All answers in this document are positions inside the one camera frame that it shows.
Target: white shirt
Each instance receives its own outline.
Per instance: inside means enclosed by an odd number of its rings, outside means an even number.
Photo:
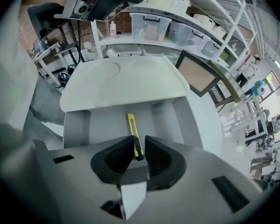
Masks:
[[[251,62],[250,65],[245,68],[242,73],[247,79],[251,78],[258,73],[258,65],[256,65],[254,62]]]
[[[19,44],[21,0],[14,0],[0,21],[0,124],[22,130],[38,72]]]

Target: white chair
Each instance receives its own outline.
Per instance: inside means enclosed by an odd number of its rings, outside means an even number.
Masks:
[[[250,104],[251,101],[255,103],[256,109],[254,109],[253,106]],[[248,99],[246,99],[244,102],[242,102],[241,104],[236,106],[235,109],[231,110],[231,111],[242,110],[245,105],[249,106],[251,113],[248,115],[245,115],[245,113],[243,112],[243,117],[240,118],[238,123],[232,125],[231,131],[235,131],[240,128],[245,128],[246,126],[252,126],[252,128],[254,128],[256,134],[251,137],[248,137],[248,138],[245,137],[244,141],[248,141],[248,140],[260,137],[264,134],[267,134],[266,117],[264,116],[264,114],[259,106],[259,103],[254,95],[251,95]],[[258,129],[259,120],[261,121],[261,124],[263,127],[262,132],[259,132],[259,129]]]

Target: yellow utility knife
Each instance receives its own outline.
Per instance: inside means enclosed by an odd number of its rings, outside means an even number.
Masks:
[[[129,122],[131,135],[135,136],[134,152],[135,152],[136,160],[141,161],[144,159],[144,154],[143,154],[143,149],[141,147],[134,115],[131,113],[128,113],[127,120]]]

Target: white bottle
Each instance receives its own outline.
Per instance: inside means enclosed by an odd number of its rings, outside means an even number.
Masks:
[[[111,39],[117,38],[116,24],[114,23],[114,21],[111,21],[111,24],[110,24],[110,37],[111,37]]]

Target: gray pants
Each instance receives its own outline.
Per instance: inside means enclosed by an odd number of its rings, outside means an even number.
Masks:
[[[252,163],[259,163],[259,164],[252,166],[251,171],[270,166],[272,161],[273,161],[272,154],[269,154],[268,156],[265,157],[252,159],[251,164]]]
[[[61,93],[42,77],[38,77],[24,133],[31,139],[43,141],[48,150],[63,148],[63,139],[42,122],[63,125],[64,112],[60,108]]]

